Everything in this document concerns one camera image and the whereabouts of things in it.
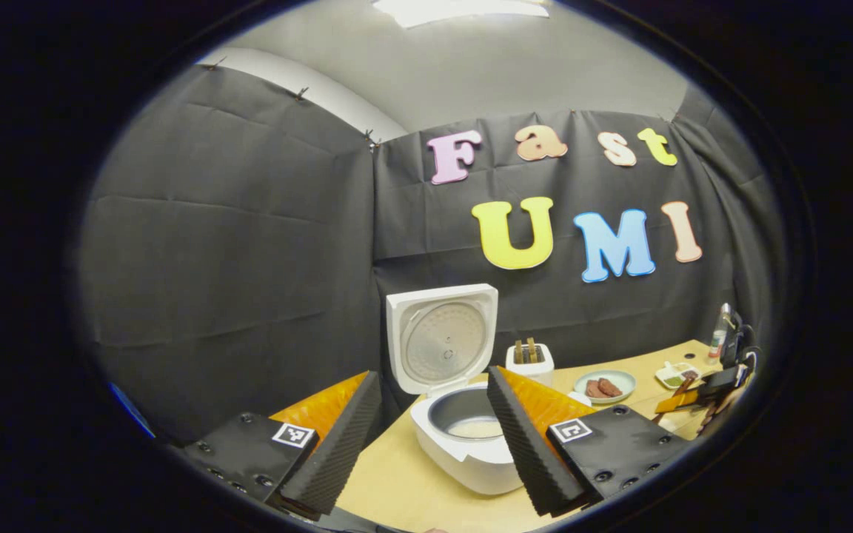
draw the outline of pink letter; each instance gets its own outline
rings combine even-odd
[[[660,206],[661,212],[670,217],[673,234],[677,237],[677,261],[689,263],[703,256],[703,249],[697,245],[693,237],[693,227],[686,216],[690,208],[684,202],[669,202]]]
[[[471,144],[463,144],[457,148],[457,142]],[[473,144],[481,142],[483,142],[483,136],[476,130],[438,136],[427,141],[426,145],[433,148],[433,158],[436,161],[436,174],[433,175],[430,182],[433,185],[441,185],[450,181],[465,179],[469,175],[469,172],[466,169],[460,168],[460,159],[463,159],[465,164],[471,165],[475,156]]]

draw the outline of white rice cooker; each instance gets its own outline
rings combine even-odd
[[[481,494],[522,486],[486,383],[469,385],[492,357],[498,291],[451,286],[387,297],[390,367],[400,387],[426,395],[410,409],[420,447]]]

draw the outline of black curtain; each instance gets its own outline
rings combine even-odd
[[[569,152],[522,161],[514,135],[551,126]],[[656,162],[651,127],[678,158]],[[426,142],[483,135],[464,181],[430,184]],[[637,165],[596,141],[616,132]],[[518,203],[548,196],[555,248],[534,269],[485,259],[478,203],[512,203],[512,245],[532,243]],[[700,260],[678,263],[666,202],[689,205]],[[613,229],[646,212],[656,270],[585,284],[572,219]],[[389,367],[386,295],[488,283],[500,291],[493,364],[518,338],[558,367],[617,360],[712,336],[728,301],[762,333],[785,279],[784,229],[769,176],[739,132],[692,89],[674,121],[556,111],[430,128],[370,151],[310,101],[234,70],[194,67],[134,119],[98,177],[81,234],[81,288],[101,366],[155,428],[199,438],[236,412],[271,414],[363,370],[382,372],[384,424],[412,401]]]
[[[569,151],[561,158],[524,161],[515,132],[533,124],[558,133]],[[656,162],[644,128],[666,136],[676,166]],[[427,142],[476,130],[483,136],[467,179],[433,185],[436,171]],[[627,140],[637,164],[619,167],[603,155],[601,132]],[[492,364],[504,364],[519,338],[547,344],[557,367],[628,358],[687,341],[709,342],[723,303],[748,321],[772,324],[769,296],[784,267],[783,228],[769,177],[730,122],[700,91],[691,89],[674,121],[622,113],[562,110],[456,122],[385,142],[375,155],[375,277],[386,294],[455,284],[498,288]],[[555,237],[551,257],[534,269],[499,269],[485,259],[473,206],[512,204],[512,245],[532,245],[522,199],[547,196]],[[664,203],[682,201],[700,260],[678,263],[676,238]],[[646,233],[656,270],[645,276],[586,284],[585,241],[572,223],[598,212],[616,230],[626,209],[646,212]],[[382,367],[389,368],[386,340]],[[401,407],[412,401],[392,381]]]

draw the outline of table surface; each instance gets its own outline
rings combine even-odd
[[[654,373],[663,367],[664,361],[670,364],[689,362],[702,375],[721,370],[718,366],[706,366],[708,351],[708,346],[700,341],[687,341],[625,360],[555,369],[552,388],[571,392],[576,379],[587,372],[623,370],[637,379],[634,392],[617,404],[595,405],[595,408],[627,405],[653,418],[657,404],[673,396],[673,391],[663,387]],[[685,354],[697,357],[687,360]],[[481,374],[471,382],[487,378],[487,374]],[[671,412],[664,416],[664,421],[676,426],[676,435],[693,439],[704,415],[705,409]],[[433,527],[448,533],[518,533],[568,517],[539,517],[524,486],[497,496],[477,494],[464,488],[420,448],[409,409],[361,453],[338,499],[338,506],[384,526],[414,533]]]

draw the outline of plate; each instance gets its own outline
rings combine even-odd
[[[593,398],[589,397],[585,394],[585,388],[588,387],[589,379],[601,379],[605,378],[608,381],[612,382],[615,387],[619,388],[622,395],[619,397],[613,398]],[[599,370],[596,372],[588,372],[588,374],[582,375],[581,378],[578,378],[578,381],[575,381],[575,391],[580,392],[580,394],[585,395],[585,398],[588,398],[592,401],[593,404],[603,404],[603,403],[614,403],[623,400],[630,396],[630,392],[634,392],[634,388],[637,387],[637,379],[633,377],[633,375],[627,374],[627,372],[623,372],[620,370]]]

